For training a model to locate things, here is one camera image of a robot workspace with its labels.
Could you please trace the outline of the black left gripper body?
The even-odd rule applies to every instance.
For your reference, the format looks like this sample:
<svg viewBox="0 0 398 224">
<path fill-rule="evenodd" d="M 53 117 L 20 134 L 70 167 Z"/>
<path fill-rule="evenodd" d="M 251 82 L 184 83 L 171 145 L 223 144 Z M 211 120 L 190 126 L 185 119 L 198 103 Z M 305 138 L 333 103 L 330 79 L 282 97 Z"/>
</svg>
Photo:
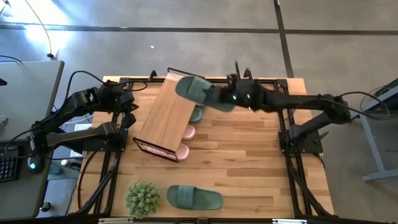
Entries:
<svg viewBox="0 0 398 224">
<path fill-rule="evenodd" d="M 98 90 L 98 111 L 107 113 L 130 113 L 138 109 L 131 91 L 125 90 L 122 84 L 105 83 Z"/>
</svg>

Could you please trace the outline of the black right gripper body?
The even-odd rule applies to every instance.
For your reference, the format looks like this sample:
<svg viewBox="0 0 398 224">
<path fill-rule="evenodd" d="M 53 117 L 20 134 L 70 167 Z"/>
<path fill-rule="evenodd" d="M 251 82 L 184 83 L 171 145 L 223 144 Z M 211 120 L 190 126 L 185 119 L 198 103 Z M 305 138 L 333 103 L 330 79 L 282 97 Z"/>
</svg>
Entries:
<svg viewBox="0 0 398 224">
<path fill-rule="evenodd" d="M 255 79 L 239 79 L 237 75 L 227 76 L 228 85 L 224 87 L 224 102 L 253 111 L 261 109 L 263 87 Z"/>
</svg>

